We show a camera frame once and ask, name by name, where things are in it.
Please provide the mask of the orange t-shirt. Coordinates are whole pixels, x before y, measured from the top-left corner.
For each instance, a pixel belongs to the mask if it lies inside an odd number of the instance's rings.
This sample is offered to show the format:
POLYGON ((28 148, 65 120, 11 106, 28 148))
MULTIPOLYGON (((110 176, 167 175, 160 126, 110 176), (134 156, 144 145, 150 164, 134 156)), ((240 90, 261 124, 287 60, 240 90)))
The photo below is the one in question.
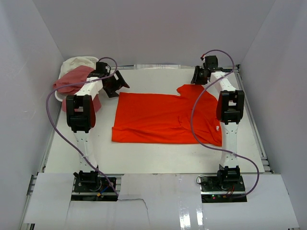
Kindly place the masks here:
POLYGON ((184 84, 177 95, 119 95, 112 141, 119 143, 196 144, 220 147, 217 99, 201 85, 184 84))

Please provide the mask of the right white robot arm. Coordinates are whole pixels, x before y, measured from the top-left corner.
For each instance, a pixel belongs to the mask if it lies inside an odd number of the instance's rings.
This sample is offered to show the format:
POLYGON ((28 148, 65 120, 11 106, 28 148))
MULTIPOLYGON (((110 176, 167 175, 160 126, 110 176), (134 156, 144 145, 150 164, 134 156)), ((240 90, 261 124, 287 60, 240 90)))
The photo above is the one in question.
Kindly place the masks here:
POLYGON ((237 185, 242 185, 242 176, 237 161, 237 132, 243 118, 245 93, 236 89, 227 76, 233 71, 225 72, 218 66, 217 56, 201 56, 202 65, 196 66, 192 84, 215 86, 219 93, 216 118, 222 131, 222 155, 215 186, 222 191, 232 192, 237 185))

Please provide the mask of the pink t-shirt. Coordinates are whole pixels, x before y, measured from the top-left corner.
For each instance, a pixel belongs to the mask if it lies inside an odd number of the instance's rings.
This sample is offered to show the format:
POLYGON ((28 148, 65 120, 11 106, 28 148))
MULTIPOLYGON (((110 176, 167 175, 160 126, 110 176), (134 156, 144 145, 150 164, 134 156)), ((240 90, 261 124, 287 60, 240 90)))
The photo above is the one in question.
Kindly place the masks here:
POLYGON ((66 95, 74 95, 76 92, 79 91, 79 89, 81 89, 81 87, 84 85, 84 82, 87 80, 87 76, 93 70, 94 69, 92 67, 84 65, 78 66, 75 69, 66 73, 59 80, 56 80, 53 84, 53 89, 59 88, 64 85, 83 82, 82 84, 64 87, 57 91, 58 93, 64 94, 64 97, 66 97, 66 95))

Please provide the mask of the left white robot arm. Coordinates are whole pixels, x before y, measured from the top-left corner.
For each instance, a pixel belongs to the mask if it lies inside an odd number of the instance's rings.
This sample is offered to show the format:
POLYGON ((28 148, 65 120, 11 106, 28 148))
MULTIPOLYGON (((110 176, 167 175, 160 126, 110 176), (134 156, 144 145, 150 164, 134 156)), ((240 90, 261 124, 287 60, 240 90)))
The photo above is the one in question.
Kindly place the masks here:
POLYGON ((88 74, 86 83, 74 95, 68 95, 65 99, 67 124, 77 141, 79 153, 80 171, 75 176, 90 191, 98 191, 102 187, 90 138, 90 131, 96 123, 94 98, 101 90, 109 98, 118 97, 117 91, 122 87, 129 88, 129 85, 121 73, 118 70, 111 73, 111 67, 99 61, 95 70, 88 74))

